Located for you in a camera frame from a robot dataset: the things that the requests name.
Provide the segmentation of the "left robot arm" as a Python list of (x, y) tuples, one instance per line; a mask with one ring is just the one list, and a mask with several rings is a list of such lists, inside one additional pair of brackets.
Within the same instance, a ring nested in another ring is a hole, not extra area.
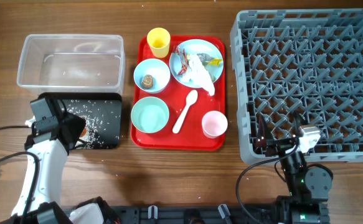
[(35, 121), (24, 144), (28, 164), (21, 195), (4, 223), (70, 223), (59, 206), (62, 172), (85, 120), (55, 98), (31, 101)]

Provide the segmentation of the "red snack wrapper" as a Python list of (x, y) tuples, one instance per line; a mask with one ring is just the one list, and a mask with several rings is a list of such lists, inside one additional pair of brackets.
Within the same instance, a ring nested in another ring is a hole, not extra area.
[(174, 49), (174, 53), (176, 53), (179, 56), (181, 61), (181, 69), (179, 70), (178, 75), (183, 75), (187, 72), (187, 66), (188, 66), (186, 51), (181, 47), (176, 47)]

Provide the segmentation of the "white rice pile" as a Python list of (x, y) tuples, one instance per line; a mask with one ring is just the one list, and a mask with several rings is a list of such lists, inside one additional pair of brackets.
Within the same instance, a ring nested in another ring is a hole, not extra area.
[(62, 100), (69, 113), (86, 121), (87, 134), (76, 143), (79, 149), (114, 149), (120, 143), (121, 101)]

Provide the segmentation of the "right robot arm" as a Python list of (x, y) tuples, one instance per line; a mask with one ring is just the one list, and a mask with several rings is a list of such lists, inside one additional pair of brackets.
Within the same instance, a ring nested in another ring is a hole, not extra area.
[(289, 196), (278, 196), (271, 206), (272, 223), (329, 223), (326, 202), (333, 173), (321, 164), (308, 165), (304, 155), (319, 141), (319, 128), (294, 114), (295, 134), (275, 139), (262, 115), (257, 116), (256, 147), (276, 156), (284, 173)]

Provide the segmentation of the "green bowl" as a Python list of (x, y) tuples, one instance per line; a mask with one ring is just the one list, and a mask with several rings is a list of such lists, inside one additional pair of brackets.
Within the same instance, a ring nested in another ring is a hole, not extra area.
[(160, 98), (148, 96), (138, 100), (131, 110), (134, 127), (147, 134), (157, 133), (169, 121), (169, 108)]

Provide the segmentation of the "orange carrot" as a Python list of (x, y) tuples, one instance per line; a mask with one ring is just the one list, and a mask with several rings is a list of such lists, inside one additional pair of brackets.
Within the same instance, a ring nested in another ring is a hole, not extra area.
[(80, 137), (84, 137), (87, 134), (87, 128), (84, 128), (83, 131), (80, 134)]

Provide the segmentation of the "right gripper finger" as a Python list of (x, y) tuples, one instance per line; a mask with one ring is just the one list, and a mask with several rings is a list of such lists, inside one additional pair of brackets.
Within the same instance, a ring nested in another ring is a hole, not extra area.
[(273, 136), (262, 114), (257, 114), (257, 124), (257, 138), (255, 141), (256, 147), (267, 147), (271, 145)]
[(303, 115), (301, 115), (298, 112), (293, 112), (292, 116), (293, 116), (294, 130), (295, 130), (295, 138), (301, 137), (302, 134), (300, 131), (300, 127), (306, 124), (306, 119), (304, 118)]

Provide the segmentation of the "brown chestnut food scrap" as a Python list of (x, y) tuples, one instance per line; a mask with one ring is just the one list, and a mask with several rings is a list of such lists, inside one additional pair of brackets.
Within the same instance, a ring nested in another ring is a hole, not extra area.
[(145, 89), (151, 89), (154, 85), (154, 78), (152, 75), (145, 75), (141, 81), (141, 86)]

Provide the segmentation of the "white tissue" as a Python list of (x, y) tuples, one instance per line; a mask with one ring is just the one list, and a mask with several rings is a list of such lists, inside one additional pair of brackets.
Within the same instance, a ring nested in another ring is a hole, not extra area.
[(197, 54), (190, 54), (187, 56), (188, 69), (185, 74), (183, 74), (181, 81), (189, 82), (192, 81), (193, 84), (200, 88), (203, 88), (208, 92), (210, 96), (214, 96), (215, 87), (210, 76), (210, 73), (205, 69), (201, 60)]

